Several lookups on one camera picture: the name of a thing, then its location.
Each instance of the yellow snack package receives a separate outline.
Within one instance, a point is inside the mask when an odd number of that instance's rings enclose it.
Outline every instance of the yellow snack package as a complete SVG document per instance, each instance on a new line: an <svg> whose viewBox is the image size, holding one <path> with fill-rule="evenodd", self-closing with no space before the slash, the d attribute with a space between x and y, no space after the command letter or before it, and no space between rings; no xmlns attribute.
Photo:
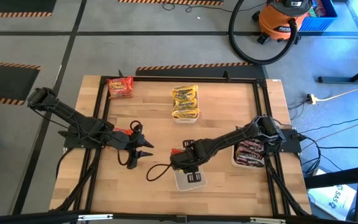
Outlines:
<svg viewBox="0 0 358 224"><path fill-rule="evenodd" d="M172 112L174 118L197 118L199 109L190 109L190 110L177 110Z"/></svg>
<svg viewBox="0 0 358 224"><path fill-rule="evenodd" d="M175 101L189 101L196 97L198 85L176 86L173 88L172 96Z"/></svg>
<svg viewBox="0 0 358 224"><path fill-rule="evenodd" d="M174 110L188 110L196 108L197 106L197 99L192 99L185 102L175 101L175 108Z"/></svg>

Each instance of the snack bag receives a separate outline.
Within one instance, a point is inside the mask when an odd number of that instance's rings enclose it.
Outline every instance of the snack bag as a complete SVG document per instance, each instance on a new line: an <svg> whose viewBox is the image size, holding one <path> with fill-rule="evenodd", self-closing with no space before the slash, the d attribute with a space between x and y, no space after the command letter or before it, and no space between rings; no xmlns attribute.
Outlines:
<svg viewBox="0 0 358 224"><path fill-rule="evenodd" d="M132 96L134 89L134 77L113 78L107 80L110 99Z"/></svg>
<svg viewBox="0 0 358 224"><path fill-rule="evenodd" d="M190 110L177 110L172 112L172 116L174 118L197 118L198 112L198 108Z"/></svg>
<svg viewBox="0 0 358 224"><path fill-rule="evenodd" d="M196 108L197 106L197 99L192 99L185 102L176 101L174 110L188 110Z"/></svg>
<svg viewBox="0 0 358 224"><path fill-rule="evenodd" d="M172 91L172 96L175 101L189 101L196 97L198 85L191 86L177 86Z"/></svg>

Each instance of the red snack bag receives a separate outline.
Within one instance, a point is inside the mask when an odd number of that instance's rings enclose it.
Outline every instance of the red snack bag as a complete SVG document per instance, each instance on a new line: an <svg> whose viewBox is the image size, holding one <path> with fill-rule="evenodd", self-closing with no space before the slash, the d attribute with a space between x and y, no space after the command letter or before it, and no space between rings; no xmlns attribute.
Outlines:
<svg viewBox="0 0 358 224"><path fill-rule="evenodd" d="M107 80L110 99L132 96L134 89L134 77L113 78Z"/></svg>

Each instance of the yellow and black tape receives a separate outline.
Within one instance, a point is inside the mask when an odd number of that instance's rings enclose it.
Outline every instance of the yellow and black tape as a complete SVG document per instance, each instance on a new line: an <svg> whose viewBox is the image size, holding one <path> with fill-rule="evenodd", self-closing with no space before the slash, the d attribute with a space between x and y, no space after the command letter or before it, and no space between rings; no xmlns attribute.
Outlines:
<svg viewBox="0 0 358 224"><path fill-rule="evenodd" d="M139 67L139 68L137 68L137 71L141 71L141 70L181 69L181 68L213 68L213 67L245 66L245 65L251 65L251 64L249 64L248 62L237 62L237 63L198 64L198 65L149 66L149 67Z"/></svg>
<svg viewBox="0 0 358 224"><path fill-rule="evenodd" d="M221 0L209 0L209 1L200 1L200 0L118 0L118 2L126 3L157 3L157 4L191 4L191 5L205 5L205 6L222 6L223 1Z"/></svg>
<svg viewBox="0 0 358 224"><path fill-rule="evenodd" d="M16 67L16 68L33 68L33 69L37 69L37 70L41 69L41 66L38 66L38 65L24 65L24 64L18 64L18 63L0 62L0 66Z"/></svg>
<svg viewBox="0 0 358 224"><path fill-rule="evenodd" d="M9 104L9 105L23 105L23 100L13 100L13 99L7 99L7 98L0 98L0 103L2 104Z"/></svg>
<svg viewBox="0 0 358 224"><path fill-rule="evenodd" d="M0 12L0 18L10 17L48 17L51 12Z"/></svg>

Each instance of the shop vacuum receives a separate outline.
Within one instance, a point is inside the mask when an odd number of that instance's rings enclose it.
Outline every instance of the shop vacuum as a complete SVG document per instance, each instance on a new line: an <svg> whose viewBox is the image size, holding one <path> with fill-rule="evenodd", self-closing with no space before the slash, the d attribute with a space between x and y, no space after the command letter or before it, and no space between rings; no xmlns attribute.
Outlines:
<svg viewBox="0 0 358 224"><path fill-rule="evenodd" d="M246 55L237 45L234 39L234 23L237 13L244 0L239 0L234 7L229 23L229 40L233 50L240 58L254 65L268 65L280 60L291 49L293 44L301 39L298 34L306 13L312 7L312 0L267 0L262 12L256 12L252 19L259 21L262 35L258 38L258 43L263 44L267 39L274 39L278 42L288 40L284 49L278 55L266 59L258 60Z"/></svg>

